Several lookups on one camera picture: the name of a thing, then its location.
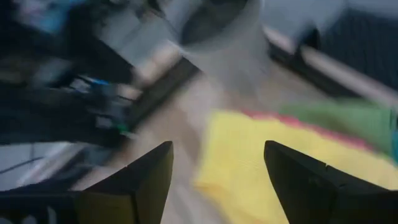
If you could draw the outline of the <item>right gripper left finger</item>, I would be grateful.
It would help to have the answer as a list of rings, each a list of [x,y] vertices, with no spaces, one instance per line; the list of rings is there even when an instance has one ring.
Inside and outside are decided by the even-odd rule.
[[[174,149],[165,141],[85,190],[70,179],[1,192],[1,223],[160,223],[172,178]]]

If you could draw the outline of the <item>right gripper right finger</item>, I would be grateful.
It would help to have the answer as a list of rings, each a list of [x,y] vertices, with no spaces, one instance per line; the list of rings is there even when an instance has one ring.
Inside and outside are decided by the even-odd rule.
[[[275,141],[264,161],[289,223],[397,223],[397,191]]]

